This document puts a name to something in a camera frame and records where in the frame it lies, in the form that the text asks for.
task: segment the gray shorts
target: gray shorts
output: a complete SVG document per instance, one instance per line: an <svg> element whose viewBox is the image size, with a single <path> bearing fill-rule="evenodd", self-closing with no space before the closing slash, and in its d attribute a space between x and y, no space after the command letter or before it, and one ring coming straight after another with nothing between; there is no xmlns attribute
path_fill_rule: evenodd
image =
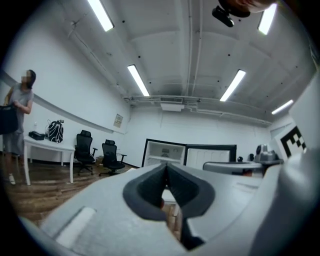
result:
<svg viewBox="0 0 320 256"><path fill-rule="evenodd" d="M3 146L4 146L4 152L6 153L14 153L17 155L23 155L24 154L24 134L23 133L9 133L9 134L3 134Z"/></svg>

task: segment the wooden floor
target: wooden floor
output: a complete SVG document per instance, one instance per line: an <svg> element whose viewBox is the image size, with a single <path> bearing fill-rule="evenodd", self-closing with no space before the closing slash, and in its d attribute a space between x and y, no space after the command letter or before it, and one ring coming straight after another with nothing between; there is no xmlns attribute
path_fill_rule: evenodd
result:
<svg viewBox="0 0 320 256"><path fill-rule="evenodd" d="M31 185L26 184L25 173L22 167L14 170L16 185L6 182L4 184L7 195L19 216L34 222L37 226L56 207L73 197L76 193L86 188L93 182L108 177L99 177L100 172L108 169L93 165L93 175L82 172L77 175L78 166L73 167L73 183L70 183L69 166L58 164L29 163ZM126 172L131 167L126 165L121 172ZM172 233L180 238L181 215L173 215L174 207L165 205L163 209L167 215L167 225Z"/></svg>

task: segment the fluorescent ceiling light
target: fluorescent ceiling light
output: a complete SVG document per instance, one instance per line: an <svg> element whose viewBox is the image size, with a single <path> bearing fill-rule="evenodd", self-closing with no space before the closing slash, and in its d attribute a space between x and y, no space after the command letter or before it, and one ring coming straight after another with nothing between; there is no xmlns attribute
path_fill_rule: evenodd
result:
<svg viewBox="0 0 320 256"><path fill-rule="evenodd" d="M275 115L276 113L280 112L281 110L284 110L286 107L290 106L294 101L290 99L287 103L283 104L281 107L278 107L276 110L272 111L271 114Z"/></svg>
<svg viewBox="0 0 320 256"><path fill-rule="evenodd" d="M99 0L87 0L94 11L96 17L100 21L104 31L108 31L113 29L115 26L113 25L112 21L108 17L104 7L102 6Z"/></svg>
<svg viewBox="0 0 320 256"><path fill-rule="evenodd" d="M133 76L133 79L135 80L136 84L139 86L143 96L150 96L144 82L142 81L138 70L136 68L136 65L130 65L128 66L128 70L130 71L131 75Z"/></svg>
<svg viewBox="0 0 320 256"><path fill-rule="evenodd" d="M225 102L229 98L229 96L233 93L233 91L240 84L240 82L244 78L245 74L246 74L246 72L244 72L243 70L238 70L232 83L229 85L228 89L226 89L224 95L221 97L221 99L220 99L221 102Z"/></svg>
<svg viewBox="0 0 320 256"><path fill-rule="evenodd" d="M265 35L268 34L272 20L274 19L274 16L276 13L276 9L277 9L277 4L273 3L262 14L262 18L261 18L258 29Z"/></svg>

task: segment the wall-mounted sign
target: wall-mounted sign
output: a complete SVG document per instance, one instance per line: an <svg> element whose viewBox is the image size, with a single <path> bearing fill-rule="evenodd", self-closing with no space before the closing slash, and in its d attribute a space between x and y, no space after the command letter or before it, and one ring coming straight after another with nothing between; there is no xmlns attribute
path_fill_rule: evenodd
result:
<svg viewBox="0 0 320 256"><path fill-rule="evenodd" d="M120 128L123 119L124 118L121 115L116 114L113 126Z"/></svg>

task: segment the sneaker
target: sneaker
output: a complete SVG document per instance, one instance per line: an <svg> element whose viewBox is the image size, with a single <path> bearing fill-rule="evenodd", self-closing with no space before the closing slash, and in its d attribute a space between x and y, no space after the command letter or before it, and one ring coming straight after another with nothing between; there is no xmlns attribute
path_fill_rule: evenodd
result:
<svg viewBox="0 0 320 256"><path fill-rule="evenodd" d="M12 173L9 174L9 181L11 185L16 185L15 177Z"/></svg>

